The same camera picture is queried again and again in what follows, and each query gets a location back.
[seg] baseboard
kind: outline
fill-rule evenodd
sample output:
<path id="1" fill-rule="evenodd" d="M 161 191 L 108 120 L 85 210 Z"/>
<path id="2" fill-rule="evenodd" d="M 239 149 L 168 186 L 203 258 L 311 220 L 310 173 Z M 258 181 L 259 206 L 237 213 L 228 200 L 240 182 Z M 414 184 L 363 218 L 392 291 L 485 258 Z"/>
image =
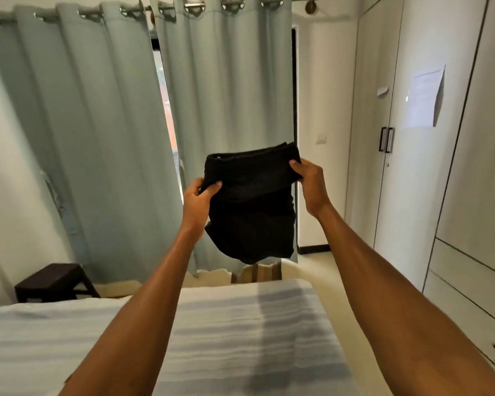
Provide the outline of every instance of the baseboard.
<path id="1" fill-rule="evenodd" d="M 317 244 L 315 246 L 297 247 L 298 254 L 326 253 L 330 251 L 330 246 L 327 244 Z"/>

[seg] striped bedsheet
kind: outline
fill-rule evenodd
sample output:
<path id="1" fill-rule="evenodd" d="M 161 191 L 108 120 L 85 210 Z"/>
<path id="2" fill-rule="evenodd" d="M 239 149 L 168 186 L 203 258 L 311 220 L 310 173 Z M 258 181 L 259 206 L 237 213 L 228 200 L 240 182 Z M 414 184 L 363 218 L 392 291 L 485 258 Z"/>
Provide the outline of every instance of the striped bedsheet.
<path id="1" fill-rule="evenodd" d="M 58 393 L 126 299 L 0 307 L 0 395 Z M 357 394 L 308 282 L 183 289 L 154 395 Z"/>

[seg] light blue curtain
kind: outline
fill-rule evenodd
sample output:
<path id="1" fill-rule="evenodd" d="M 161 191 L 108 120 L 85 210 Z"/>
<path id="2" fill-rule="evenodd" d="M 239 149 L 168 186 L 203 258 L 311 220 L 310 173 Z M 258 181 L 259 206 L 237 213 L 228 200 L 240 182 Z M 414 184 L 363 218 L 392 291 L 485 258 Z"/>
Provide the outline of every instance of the light blue curtain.
<path id="1" fill-rule="evenodd" d="M 150 0 L 187 184 L 208 154 L 293 141 L 292 0 L 227 1 Z M 244 266 L 206 234 L 195 257 L 201 269 Z"/>
<path id="2" fill-rule="evenodd" d="M 102 282 L 145 280 L 182 215 L 146 17 L 122 6 L 0 12 L 0 74 L 76 260 Z"/>

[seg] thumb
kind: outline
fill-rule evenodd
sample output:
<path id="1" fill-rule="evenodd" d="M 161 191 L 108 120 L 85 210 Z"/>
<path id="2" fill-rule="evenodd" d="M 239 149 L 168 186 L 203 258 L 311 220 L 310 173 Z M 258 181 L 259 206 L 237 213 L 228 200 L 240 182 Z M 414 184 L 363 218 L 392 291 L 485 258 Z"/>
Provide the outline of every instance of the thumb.
<path id="1" fill-rule="evenodd" d="M 205 189 L 200 196 L 204 196 L 206 199 L 211 200 L 211 198 L 218 193 L 218 191 L 222 188 L 222 181 L 219 180 L 216 183 L 213 183 L 212 185 L 208 186 L 207 189 Z"/>
<path id="2" fill-rule="evenodd" d="M 303 164 L 299 164 L 295 160 L 290 160 L 290 166 L 291 166 L 291 169 L 293 169 L 299 175 L 304 177 L 304 174 L 306 173 L 306 167 Z"/>

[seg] hand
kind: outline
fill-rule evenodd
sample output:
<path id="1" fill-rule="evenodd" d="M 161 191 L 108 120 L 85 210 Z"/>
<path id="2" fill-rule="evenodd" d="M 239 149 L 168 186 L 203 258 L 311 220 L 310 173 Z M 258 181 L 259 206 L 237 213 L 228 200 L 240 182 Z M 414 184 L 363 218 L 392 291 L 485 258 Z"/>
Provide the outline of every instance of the hand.
<path id="1" fill-rule="evenodd" d="M 301 158 L 301 164 L 295 160 L 291 160 L 290 166 L 291 169 L 303 177 L 299 179 L 299 182 L 302 183 L 302 193 L 306 202 L 306 210 L 310 215 L 319 219 L 321 210 L 327 206 L 331 206 L 328 193 L 326 193 L 323 169 L 303 158 Z"/>
<path id="2" fill-rule="evenodd" d="M 209 216 L 211 198 L 222 187 L 222 182 L 218 181 L 200 194 L 198 189 L 200 189 L 203 182 L 204 178 L 196 179 L 183 195 L 183 218 L 181 220 L 180 232 L 190 233 L 195 237 L 196 241 L 204 234 L 204 226 Z"/>

